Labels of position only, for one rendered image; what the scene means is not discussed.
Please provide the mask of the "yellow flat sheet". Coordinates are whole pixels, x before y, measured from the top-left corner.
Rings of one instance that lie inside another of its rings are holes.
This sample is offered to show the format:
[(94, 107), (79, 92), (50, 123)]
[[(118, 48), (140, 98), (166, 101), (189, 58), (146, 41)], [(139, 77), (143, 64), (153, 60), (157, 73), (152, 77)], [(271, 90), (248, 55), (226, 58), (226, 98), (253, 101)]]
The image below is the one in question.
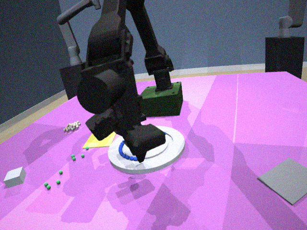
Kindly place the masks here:
[(104, 140), (98, 141), (98, 139), (92, 134), (89, 139), (86, 141), (85, 145), (83, 146), (83, 149), (86, 147), (89, 148), (101, 148), (101, 147), (109, 147), (115, 137), (116, 133), (112, 132), (107, 138)]

